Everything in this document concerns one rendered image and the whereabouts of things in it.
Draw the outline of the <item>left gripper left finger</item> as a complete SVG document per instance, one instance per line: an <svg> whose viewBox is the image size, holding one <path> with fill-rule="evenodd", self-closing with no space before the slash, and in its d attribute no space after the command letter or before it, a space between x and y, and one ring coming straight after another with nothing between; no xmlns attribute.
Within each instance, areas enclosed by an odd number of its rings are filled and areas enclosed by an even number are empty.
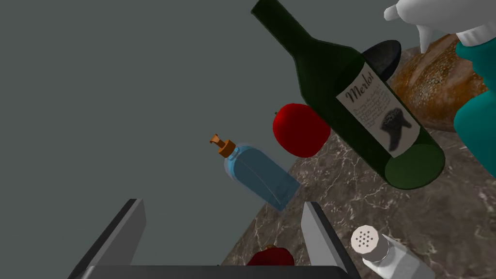
<svg viewBox="0 0 496 279"><path fill-rule="evenodd" d="M146 223L143 199L129 199L74 267L68 279L88 279L95 266L130 265Z"/></svg>

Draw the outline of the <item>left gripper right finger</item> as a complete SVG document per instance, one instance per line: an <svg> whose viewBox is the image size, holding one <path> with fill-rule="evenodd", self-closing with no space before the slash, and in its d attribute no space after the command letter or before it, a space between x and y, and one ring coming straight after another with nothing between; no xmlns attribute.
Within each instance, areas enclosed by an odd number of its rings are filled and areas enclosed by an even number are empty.
<svg viewBox="0 0 496 279"><path fill-rule="evenodd" d="M361 279L353 260L317 202L304 203L301 231L311 265L338 266L349 279Z"/></svg>

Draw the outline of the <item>dark red apple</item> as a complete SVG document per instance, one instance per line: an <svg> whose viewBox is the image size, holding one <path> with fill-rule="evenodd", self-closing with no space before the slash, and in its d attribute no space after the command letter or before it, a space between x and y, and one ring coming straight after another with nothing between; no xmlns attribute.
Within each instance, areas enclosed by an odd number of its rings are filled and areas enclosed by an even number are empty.
<svg viewBox="0 0 496 279"><path fill-rule="evenodd" d="M264 250L255 253L246 265L287 265L294 266L292 254L286 248L267 245Z"/></svg>

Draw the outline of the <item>white salt shaker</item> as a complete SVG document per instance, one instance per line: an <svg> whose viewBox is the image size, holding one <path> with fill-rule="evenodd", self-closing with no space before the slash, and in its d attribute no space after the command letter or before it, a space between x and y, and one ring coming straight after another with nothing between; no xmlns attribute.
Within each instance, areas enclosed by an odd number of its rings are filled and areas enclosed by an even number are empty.
<svg viewBox="0 0 496 279"><path fill-rule="evenodd" d="M351 247L383 279L435 279L434 271L406 246L372 226L356 228Z"/></svg>

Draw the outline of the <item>blue soap dispenser bottle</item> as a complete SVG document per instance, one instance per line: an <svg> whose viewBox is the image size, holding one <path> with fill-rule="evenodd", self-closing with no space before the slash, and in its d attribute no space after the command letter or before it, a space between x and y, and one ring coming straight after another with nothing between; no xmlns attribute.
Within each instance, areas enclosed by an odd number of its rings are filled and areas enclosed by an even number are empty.
<svg viewBox="0 0 496 279"><path fill-rule="evenodd" d="M250 145L222 141L218 135L210 140L224 157L224 169L234 181L241 183L278 211L291 201L299 182L260 149Z"/></svg>

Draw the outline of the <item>dark green wine bottle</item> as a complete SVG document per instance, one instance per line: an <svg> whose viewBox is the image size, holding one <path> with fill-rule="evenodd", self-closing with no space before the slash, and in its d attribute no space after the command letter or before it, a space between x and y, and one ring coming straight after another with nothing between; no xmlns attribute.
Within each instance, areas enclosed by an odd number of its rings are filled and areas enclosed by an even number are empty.
<svg viewBox="0 0 496 279"><path fill-rule="evenodd" d="M441 147L360 52L313 38L278 0L251 12L293 57L306 104L381 178L415 189L442 173Z"/></svg>

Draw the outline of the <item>black bowl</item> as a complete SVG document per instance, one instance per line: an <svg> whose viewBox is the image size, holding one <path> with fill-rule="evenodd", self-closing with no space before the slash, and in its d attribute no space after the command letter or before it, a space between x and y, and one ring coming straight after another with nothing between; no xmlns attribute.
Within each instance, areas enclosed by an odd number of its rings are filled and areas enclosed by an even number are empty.
<svg viewBox="0 0 496 279"><path fill-rule="evenodd" d="M399 65L402 53L401 43L397 40L382 41L362 53L380 78L388 81Z"/></svg>

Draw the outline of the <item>brown bread loaf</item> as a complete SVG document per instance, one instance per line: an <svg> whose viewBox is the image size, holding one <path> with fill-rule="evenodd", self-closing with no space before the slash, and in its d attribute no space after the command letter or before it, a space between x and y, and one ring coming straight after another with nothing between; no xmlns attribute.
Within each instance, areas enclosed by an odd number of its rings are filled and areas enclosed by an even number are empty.
<svg viewBox="0 0 496 279"><path fill-rule="evenodd" d="M393 91L426 128L453 132L459 108L486 92L472 62L459 58L459 39L450 34L431 43L427 53L419 47L402 51L400 63L388 81Z"/></svg>

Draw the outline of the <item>teal spray bottle white nozzle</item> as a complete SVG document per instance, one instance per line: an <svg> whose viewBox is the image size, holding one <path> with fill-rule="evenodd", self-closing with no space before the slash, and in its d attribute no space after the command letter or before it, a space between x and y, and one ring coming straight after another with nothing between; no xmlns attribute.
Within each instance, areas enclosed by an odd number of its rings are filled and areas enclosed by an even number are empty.
<svg viewBox="0 0 496 279"><path fill-rule="evenodd" d="M417 27L420 52L392 81L431 128L452 130L496 178L496 0L397 0L387 21Z"/></svg>

